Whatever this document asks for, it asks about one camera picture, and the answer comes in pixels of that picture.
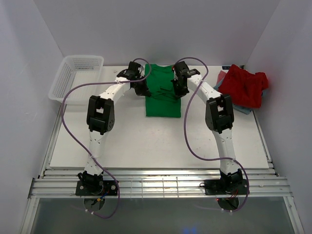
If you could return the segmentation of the green t shirt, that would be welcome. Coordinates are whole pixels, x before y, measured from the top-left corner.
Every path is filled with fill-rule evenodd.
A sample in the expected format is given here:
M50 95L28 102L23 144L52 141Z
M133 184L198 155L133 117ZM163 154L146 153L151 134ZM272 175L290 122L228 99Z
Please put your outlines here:
M181 117L181 100L175 97L171 66L145 65L147 86L151 93L145 98L147 117Z

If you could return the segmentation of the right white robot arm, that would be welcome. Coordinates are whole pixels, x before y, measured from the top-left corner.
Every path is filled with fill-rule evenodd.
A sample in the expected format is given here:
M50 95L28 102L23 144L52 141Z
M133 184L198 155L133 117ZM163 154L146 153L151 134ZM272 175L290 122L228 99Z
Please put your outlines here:
M242 167L236 161L234 145L232 141L232 128L234 122L234 111L230 95L221 94L205 82L209 73L208 67L204 66L206 74L201 75L197 69L190 69L185 61L179 60L172 66L175 74L172 80L175 96L184 97L192 90L192 94L185 111L183 131L186 145L193 156L203 161L220 162L219 188L231 194L243 183ZM218 149L218 158L203 158L198 156L190 147L187 138L187 115L192 100L195 96L206 104L205 123L212 131Z

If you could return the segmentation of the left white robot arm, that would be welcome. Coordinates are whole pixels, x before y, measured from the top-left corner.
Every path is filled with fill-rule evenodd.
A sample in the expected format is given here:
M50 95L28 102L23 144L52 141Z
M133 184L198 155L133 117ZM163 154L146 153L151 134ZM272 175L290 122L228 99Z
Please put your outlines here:
M115 124L115 104L130 89L134 89L138 96L148 96L146 77L142 75L143 67L136 61L129 62L128 68L119 72L115 81L101 94L89 98L86 123L89 129L90 159L82 173L78 174L78 192L84 190L87 195L102 195L108 192L117 195L117 188L111 192L111 186L117 182L103 180L104 170L99 161L104 155L104 144L108 133Z

